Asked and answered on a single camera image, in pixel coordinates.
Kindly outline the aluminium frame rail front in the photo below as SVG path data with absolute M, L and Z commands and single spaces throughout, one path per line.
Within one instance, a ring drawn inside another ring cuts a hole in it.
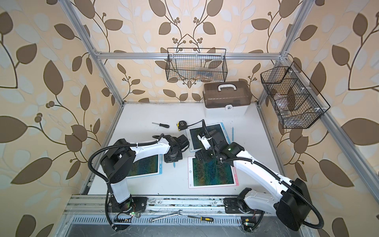
M 142 215 L 160 216 L 182 210 L 184 216 L 203 214 L 223 215 L 223 199 L 236 196 L 143 196 L 147 197 L 147 207 Z M 64 214 L 105 214 L 105 195 L 73 195 Z

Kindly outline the blue writing tablet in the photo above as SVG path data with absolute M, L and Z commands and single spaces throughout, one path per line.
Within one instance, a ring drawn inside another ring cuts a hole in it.
M 132 164 L 127 179 L 154 176 L 162 174 L 162 155 L 150 156 Z
M 222 122 L 207 125 L 206 128 L 207 128 L 208 132 L 216 130 L 216 131 L 222 133 L 225 140 L 228 143 L 230 143 L 229 137 L 225 131 L 225 127 L 224 127 L 224 124 Z M 188 138 L 189 143 L 190 143 L 189 144 L 189 148 L 190 148 L 189 150 L 192 153 L 204 148 L 201 141 L 197 137 L 201 132 L 203 132 L 202 125 L 195 126 L 195 127 L 189 127 L 188 129 L 186 129 L 186 135 L 187 135 L 187 138 Z

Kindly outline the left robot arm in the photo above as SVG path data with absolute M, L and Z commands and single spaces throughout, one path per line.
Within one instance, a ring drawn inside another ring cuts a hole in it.
M 142 143 L 129 143 L 119 139 L 111 146 L 93 153 L 88 159 L 89 170 L 105 181 L 108 193 L 119 204 L 132 201 L 127 186 L 127 175 L 133 164 L 145 158 L 163 155 L 165 163 L 183 159 L 183 152 L 190 144 L 185 135 L 154 135 L 154 140 Z

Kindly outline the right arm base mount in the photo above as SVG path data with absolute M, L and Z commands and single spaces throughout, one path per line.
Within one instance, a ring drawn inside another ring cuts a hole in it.
M 250 209 L 246 205 L 239 204 L 239 200 L 235 197 L 233 198 L 224 198 L 223 204 L 225 207 L 225 213 L 226 214 L 248 214 L 248 215 L 254 215 L 254 214 L 262 214 L 262 210 L 258 209 Z

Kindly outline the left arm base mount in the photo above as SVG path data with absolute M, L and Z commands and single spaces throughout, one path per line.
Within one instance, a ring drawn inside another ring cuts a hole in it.
M 147 207 L 147 197 L 130 197 L 122 203 L 118 203 L 114 196 L 108 197 L 105 208 L 109 212 L 144 212 Z

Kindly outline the pink writing tablet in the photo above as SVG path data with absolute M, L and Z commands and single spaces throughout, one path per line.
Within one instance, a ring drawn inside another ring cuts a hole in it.
M 199 161 L 188 157 L 188 181 L 190 189 L 238 186 L 236 169 L 216 160 Z

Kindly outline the brown lid storage box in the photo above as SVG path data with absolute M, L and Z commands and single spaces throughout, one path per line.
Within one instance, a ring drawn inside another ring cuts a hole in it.
M 238 117 L 246 113 L 252 93 L 247 83 L 242 81 L 206 83 L 203 100 L 207 118 Z

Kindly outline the yellow black screwdriver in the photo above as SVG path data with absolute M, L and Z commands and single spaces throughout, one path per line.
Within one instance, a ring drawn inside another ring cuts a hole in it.
M 214 222 L 214 218 L 212 218 L 212 217 L 190 216 L 190 215 L 188 215 L 188 218 L 198 219 L 199 221 Z

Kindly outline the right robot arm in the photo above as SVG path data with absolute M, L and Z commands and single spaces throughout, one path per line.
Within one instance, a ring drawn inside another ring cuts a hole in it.
M 264 194 L 245 188 L 237 198 L 240 212 L 258 209 L 276 214 L 277 218 L 293 231 L 298 231 L 302 225 L 313 229 L 324 227 L 324 219 L 312 204 L 304 181 L 299 178 L 291 180 L 274 172 L 238 143 L 228 143 L 216 130 L 208 131 L 205 120 L 201 123 L 202 131 L 197 138 L 203 145 L 203 149 L 197 151 L 195 157 L 204 162 L 217 160 L 241 170 L 268 191 Z

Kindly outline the black handled screwdriver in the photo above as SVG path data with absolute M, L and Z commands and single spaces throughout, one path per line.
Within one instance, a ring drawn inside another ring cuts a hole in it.
M 170 128 L 170 125 L 168 125 L 168 124 L 156 123 L 156 122 L 152 122 L 152 124 L 155 124 L 155 125 L 158 125 L 158 126 L 164 127 L 164 128 Z

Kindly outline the black yellow tape measure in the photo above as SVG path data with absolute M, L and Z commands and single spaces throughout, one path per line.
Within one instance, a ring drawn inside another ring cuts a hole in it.
M 191 127 L 191 126 L 193 126 L 193 125 L 196 125 L 196 124 L 198 124 L 198 123 L 203 123 L 203 120 L 198 121 L 198 122 L 195 122 L 195 123 L 193 123 L 193 124 L 188 124 L 186 121 L 181 120 L 181 121 L 179 121 L 179 122 L 177 123 L 177 128 L 178 128 L 179 131 L 182 131 L 182 130 L 186 130 L 187 128 L 189 128 L 189 127 Z

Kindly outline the silver wrench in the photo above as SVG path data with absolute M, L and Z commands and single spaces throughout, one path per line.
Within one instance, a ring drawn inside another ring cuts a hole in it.
M 174 217 L 174 216 L 182 216 L 182 210 L 178 210 L 176 212 L 166 214 L 166 215 L 162 215 L 162 216 L 158 216 L 158 217 L 152 217 L 149 219 L 149 222 L 153 223 L 153 222 L 156 222 L 158 220 L 162 220 L 162 219 L 166 219 L 166 218 L 170 218 L 170 217 Z

